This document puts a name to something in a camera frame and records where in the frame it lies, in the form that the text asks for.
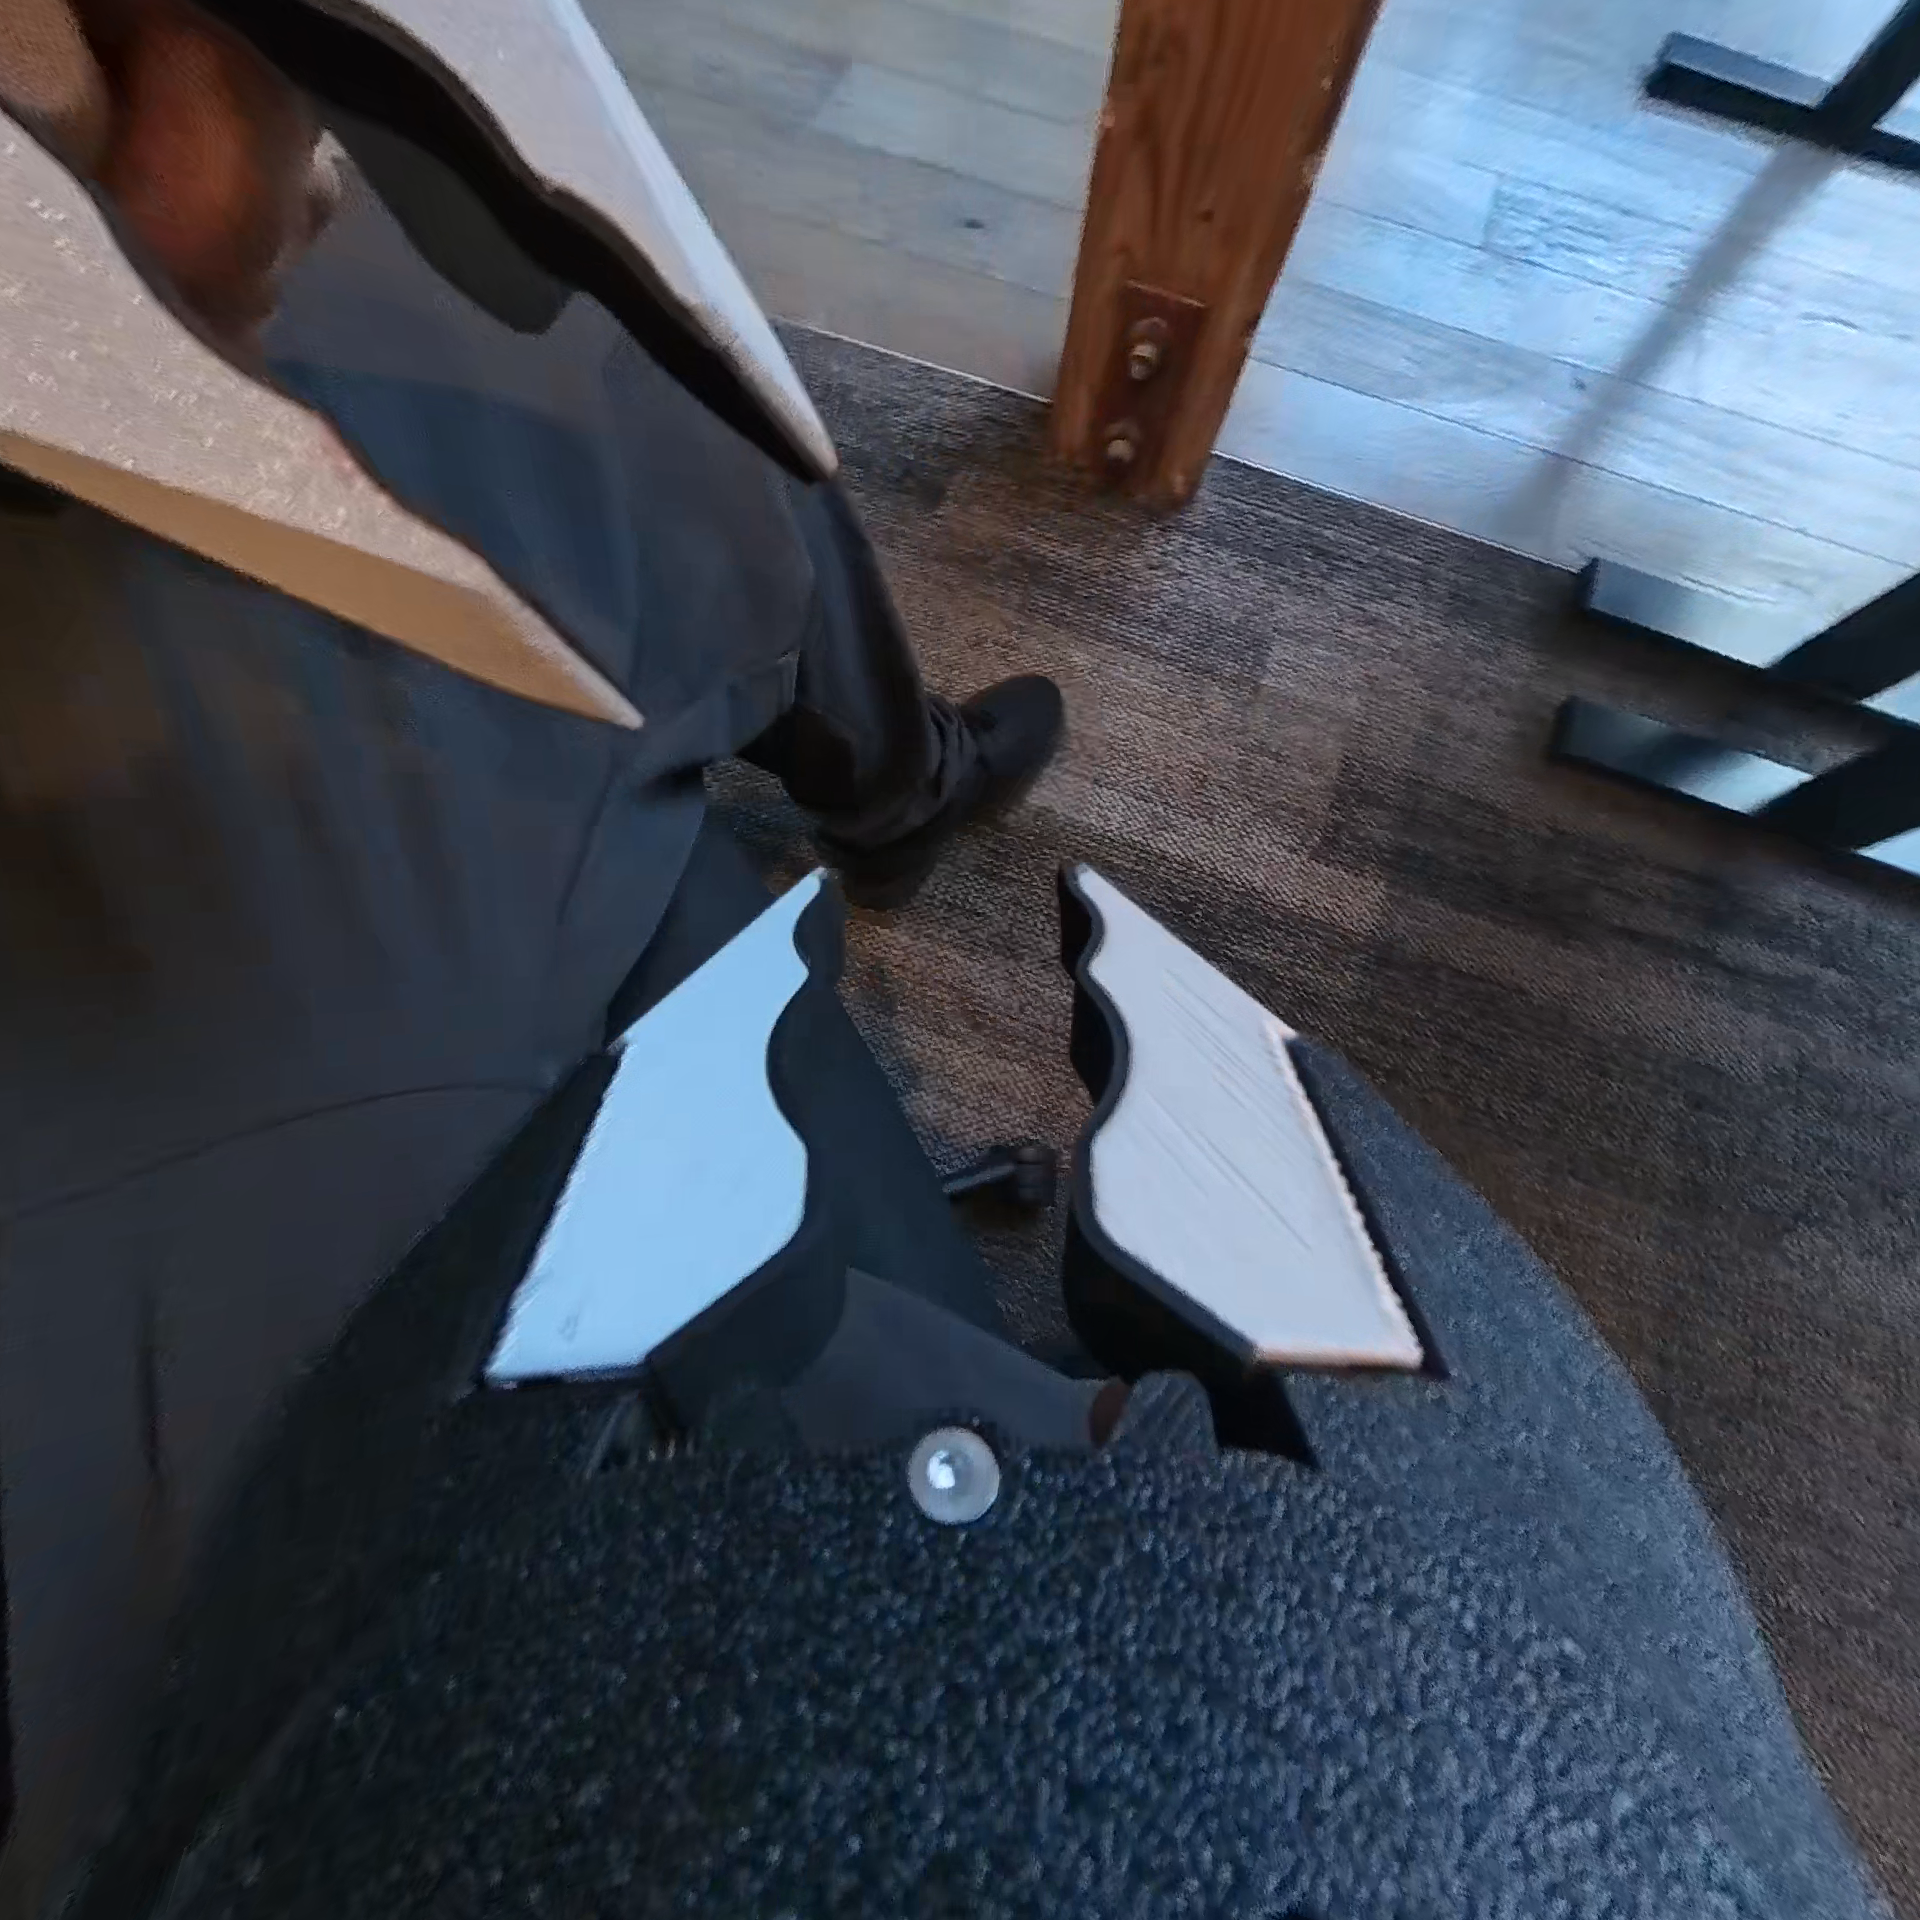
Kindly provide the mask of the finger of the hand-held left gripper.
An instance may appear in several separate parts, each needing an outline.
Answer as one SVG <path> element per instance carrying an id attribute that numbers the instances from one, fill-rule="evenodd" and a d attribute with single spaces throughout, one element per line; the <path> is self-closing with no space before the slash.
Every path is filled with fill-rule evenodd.
<path id="1" fill-rule="evenodd" d="M 334 426 L 157 296 L 62 161 L 3 116 L 3 462 L 519 701 L 640 708 Z"/>
<path id="2" fill-rule="evenodd" d="M 452 288 L 516 334 L 587 296 L 806 482 L 839 458 L 580 2 L 229 2 Z"/>

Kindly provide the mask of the black metal frame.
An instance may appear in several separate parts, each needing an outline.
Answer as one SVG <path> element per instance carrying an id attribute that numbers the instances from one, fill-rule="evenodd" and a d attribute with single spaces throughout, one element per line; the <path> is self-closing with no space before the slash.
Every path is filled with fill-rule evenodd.
<path id="1" fill-rule="evenodd" d="M 1916 121 L 1894 122 L 1913 85 L 1916 2 L 1899 2 L 1836 81 L 1669 35 L 1643 76 L 1643 96 L 1822 158 L 1916 178 Z"/>

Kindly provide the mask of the black desk leg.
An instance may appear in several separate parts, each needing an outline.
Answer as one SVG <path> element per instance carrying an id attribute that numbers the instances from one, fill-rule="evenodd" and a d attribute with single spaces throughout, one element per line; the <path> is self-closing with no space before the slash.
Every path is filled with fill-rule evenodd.
<path id="1" fill-rule="evenodd" d="M 1563 701 L 1554 764 L 1684 804 L 1822 856 L 1916 876 L 1916 731 L 1804 771 L 1594 701 Z"/>
<path id="2" fill-rule="evenodd" d="M 1803 636 L 1733 599 L 1616 559 L 1590 559 L 1576 572 L 1574 612 L 1772 686 L 1916 725 L 1916 575 Z"/>

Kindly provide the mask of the person's black shoe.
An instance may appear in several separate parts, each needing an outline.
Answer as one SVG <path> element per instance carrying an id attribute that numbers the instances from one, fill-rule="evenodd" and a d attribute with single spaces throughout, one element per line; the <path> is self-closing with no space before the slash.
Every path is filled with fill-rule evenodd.
<path id="1" fill-rule="evenodd" d="M 1067 705 L 1046 675 L 983 686 L 969 701 L 924 698 L 930 774 L 917 804 L 914 845 L 946 845 L 1017 808 L 1057 759 Z"/>

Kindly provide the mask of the person's left hand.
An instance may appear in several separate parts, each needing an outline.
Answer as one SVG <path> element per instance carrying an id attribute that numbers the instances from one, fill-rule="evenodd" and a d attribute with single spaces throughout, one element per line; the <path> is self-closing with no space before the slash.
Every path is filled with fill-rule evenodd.
<path id="1" fill-rule="evenodd" d="M 207 334 L 249 349 L 340 206 L 294 84 L 196 2 L 82 2 L 109 85 L 100 184 Z"/>

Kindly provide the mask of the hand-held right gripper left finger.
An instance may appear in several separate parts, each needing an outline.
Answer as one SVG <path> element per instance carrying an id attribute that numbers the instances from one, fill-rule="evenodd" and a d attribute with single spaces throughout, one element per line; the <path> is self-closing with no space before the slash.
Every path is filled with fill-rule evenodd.
<path id="1" fill-rule="evenodd" d="M 844 1238 L 803 1136 L 803 1064 L 834 999 L 822 869 L 610 1041 L 610 1074 L 482 1362 L 519 1391 L 642 1384 L 677 1425 L 777 1395 L 844 1309 Z"/>

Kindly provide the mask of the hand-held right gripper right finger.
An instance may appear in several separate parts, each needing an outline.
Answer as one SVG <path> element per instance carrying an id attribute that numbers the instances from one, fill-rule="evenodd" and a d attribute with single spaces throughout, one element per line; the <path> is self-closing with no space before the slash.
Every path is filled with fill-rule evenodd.
<path id="1" fill-rule="evenodd" d="M 1062 1304 L 1130 1385 L 1187 1374 L 1230 1452 L 1312 1459 L 1292 1374 L 1424 1371 L 1424 1328 L 1300 1059 L 1300 1032 L 1087 862 L 1057 875 L 1072 1151 Z"/>

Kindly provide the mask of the wooden post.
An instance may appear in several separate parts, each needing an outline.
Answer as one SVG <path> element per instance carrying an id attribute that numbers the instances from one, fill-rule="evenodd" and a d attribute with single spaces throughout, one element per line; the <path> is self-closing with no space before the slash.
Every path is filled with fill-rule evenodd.
<path id="1" fill-rule="evenodd" d="M 1379 2 L 1122 2 L 1047 444 L 1152 511 L 1196 492 Z"/>

